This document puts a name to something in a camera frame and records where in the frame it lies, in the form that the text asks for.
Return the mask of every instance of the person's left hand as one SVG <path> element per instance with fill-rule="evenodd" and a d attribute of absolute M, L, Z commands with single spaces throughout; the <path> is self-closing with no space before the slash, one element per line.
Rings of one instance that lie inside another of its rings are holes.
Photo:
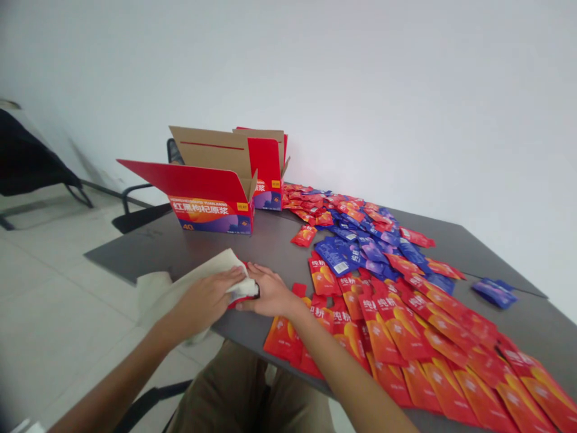
<path fill-rule="evenodd" d="M 165 343 L 176 347 L 221 318 L 230 303 L 230 287 L 246 278 L 242 266 L 194 283 L 155 327 Z"/>

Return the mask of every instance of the open box flap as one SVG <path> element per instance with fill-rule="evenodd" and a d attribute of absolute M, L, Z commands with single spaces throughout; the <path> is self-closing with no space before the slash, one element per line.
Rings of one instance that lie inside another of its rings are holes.
<path fill-rule="evenodd" d="M 282 172 L 285 166 L 284 162 L 284 132 L 277 131 L 273 129 L 246 129 L 237 127 L 233 129 L 235 134 L 242 134 L 246 137 L 254 137 L 254 138 L 273 138 L 278 143 L 278 167 L 279 171 Z"/>
<path fill-rule="evenodd" d="M 176 197 L 247 203 L 256 188 L 256 182 L 250 176 L 248 179 L 240 179 L 230 170 L 127 159 L 117 161 L 166 195 Z"/>
<path fill-rule="evenodd" d="M 169 126 L 186 165 L 231 170 L 251 179 L 251 160 L 246 136 L 231 132 Z"/>

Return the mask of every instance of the person's right hand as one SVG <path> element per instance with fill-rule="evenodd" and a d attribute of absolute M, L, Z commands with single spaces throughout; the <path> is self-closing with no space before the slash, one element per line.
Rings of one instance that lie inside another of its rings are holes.
<path fill-rule="evenodd" d="M 254 311 L 263 316 L 289 317 L 294 309 L 305 304 L 291 292 L 282 278 L 269 268 L 248 263 L 248 275 L 258 283 L 259 299 L 251 299 L 236 304 L 240 311 Z"/>

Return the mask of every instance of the forearm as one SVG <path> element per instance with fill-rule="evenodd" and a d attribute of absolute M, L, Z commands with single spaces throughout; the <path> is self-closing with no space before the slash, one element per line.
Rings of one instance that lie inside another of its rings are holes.
<path fill-rule="evenodd" d="M 80 400 L 49 433 L 109 432 L 126 413 L 158 365 L 174 347 L 158 327 Z"/>
<path fill-rule="evenodd" d="M 418 432 L 397 404 L 302 303 L 295 304 L 288 318 L 355 431 Z"/>

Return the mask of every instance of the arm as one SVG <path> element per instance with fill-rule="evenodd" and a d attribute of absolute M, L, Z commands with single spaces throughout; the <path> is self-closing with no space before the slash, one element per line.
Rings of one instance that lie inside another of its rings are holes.
<path fill-rule="evenodd" d="M 249 263 L 260 299 L 237 305 L 265 316 L 285 316 L 295 327 L 357 432 L 418 432 L 405 413 L 330 335 L 278 274 Z"/>
<path fill-rule="evenodd" d="M 158 365 L 182 341 L 205 330 L 226 311 L 226 291 L 245 278 L 233 268 L 195 283 L 140 344 L 96 385 L 49 433 L 111 432 Z"/>

